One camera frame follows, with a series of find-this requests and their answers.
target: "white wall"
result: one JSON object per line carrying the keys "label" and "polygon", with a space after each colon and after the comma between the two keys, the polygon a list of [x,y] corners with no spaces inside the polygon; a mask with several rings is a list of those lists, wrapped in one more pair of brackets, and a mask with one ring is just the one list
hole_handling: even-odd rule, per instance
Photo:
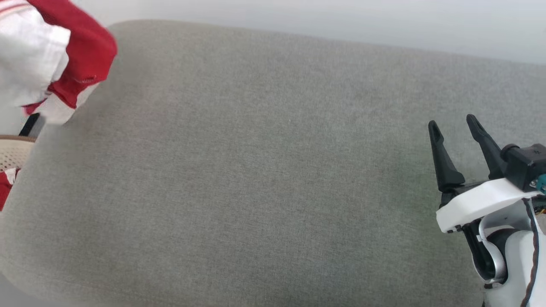
{"label": "white wall", "polygon": [[21,108],[0,102],[0,134],[18,135],[26,121]]}
{"label": "white wall", "polygon": [[175,19],[546,63],[546,1],[75,0],[106,25]]}

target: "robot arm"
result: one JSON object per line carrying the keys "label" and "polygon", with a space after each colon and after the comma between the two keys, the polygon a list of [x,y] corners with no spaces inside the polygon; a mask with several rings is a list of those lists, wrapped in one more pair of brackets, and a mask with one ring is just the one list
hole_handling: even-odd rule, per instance
{"label": "robot arm", "polygon": [[546,209],[546,147],[535,144],[501,150],[475,116],[472,136],[490,170],[489,181],[465,184],[429,123],[438,189],[436,220],[445,233],[463,232],[476,272],[485,284],[486,306],[546,305],[546,235],[535,215]]}

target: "red and white cloth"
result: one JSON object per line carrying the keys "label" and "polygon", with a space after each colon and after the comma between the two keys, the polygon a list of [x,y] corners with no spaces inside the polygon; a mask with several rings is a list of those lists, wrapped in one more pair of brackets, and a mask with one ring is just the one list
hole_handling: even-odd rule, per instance
{"label": "red and white cloth", "polygon": [[70,30],[47,24],[25,0],[0,0],[0,103],[43,101],[68,64]]}
{"label": "red and white cloth", "polygon": [[[69,0],[0,0],[0,3],[14,4],[15,2],[17,2],[15,5],[18,6],[5,12],[13,13],[14,10],[22,8],[37,11],[47,26],[56,29],[56,31],[63,29],[66,31],[65,33],[69,33],[69,40],[65,45],[68,63],[64,64],[62,74],[57,72],[52,75],[57,78],[51,78],[45,89],[43,82],[40,83],[39,89],[43,90],[43,96],[40,99],[33,101],[25,99],[24,101],[27,103],[24,104],[21,104],[21,100],[17,100],[17,105],[24,107],[27,115],[40,113],[49,123],[65,123],[74,114],[75,109],[87,100],[97,85],[108,77],[110,66],[117,54],[116,42],[108,30]],[[0,45],[2,49],[13,50],[15,53],[18,48],[17,44],[2,42],[2,27],[19,28],[19,24],[5,19],[11,16],[7,13],[4,17],[0,16]],[[20,34],[23,35],[21,39],[24,40],[26,39],[25,35],[30,35],[26,33],[28,31],[20,31]],[[47,43],[38,44],[38,47],[42,47],[44,54],[48,54],[47,46]],[[11,62],[9,56],[0,58],[0,66]],[[62,66],[62,64],[63,62],[60,60],[57,65]],[[10,68],[12,73],[17,74],[17,66]],[[20,82],[25,82],[25,80],[29,79],[26,76],[19,77]],[[4,95],[3,90],[0,87],[0,96]]]}
{"label": "red and white cloth", "polygon": [[0,211],[4,209],[6,199],[8,199],[9,191],[15,182],[15,177],[19,173],[19,169],[10,168],[0,172]]}

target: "couch cushion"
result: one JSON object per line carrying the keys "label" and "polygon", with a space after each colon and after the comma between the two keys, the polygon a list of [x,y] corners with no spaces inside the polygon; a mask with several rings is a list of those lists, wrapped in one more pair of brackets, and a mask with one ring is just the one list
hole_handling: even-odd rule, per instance
{"label": "couch cushion", "polygon": [[71,306],[479,306],[440,232],[427,123],[467,181],[543,142],[546,68],[167,21],[115,25],[110,78],[46,127],[0,269]]}

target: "red fabric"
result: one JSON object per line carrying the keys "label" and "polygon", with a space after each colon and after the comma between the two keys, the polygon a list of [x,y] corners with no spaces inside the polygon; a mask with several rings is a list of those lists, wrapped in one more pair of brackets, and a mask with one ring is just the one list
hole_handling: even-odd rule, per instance
{"label": "red fabric", "polygon": [[[50,25],[61,26],[72,33],[67,46],[69,62],[61,78],[48,91],[55,93],[72,109],[76,108],[78,94],[90,85],[108,77],[110,66],[117,54],[113,36],[95,19],[69,0],[28,0]],[[32,114],[41,103],[25,107]]]}
{"label": "red fabric", "polygon": [[[18,173],[19,173],[19,169],[17,169],[15,173],[15,177],[17,177]],[[11,191],[11,184],[8,181],[8,177],[5,175],[4,172],[0,172],[0,211],[4,209],[4,204],[6,199],[8,199],[8,195],[10,191]]]}

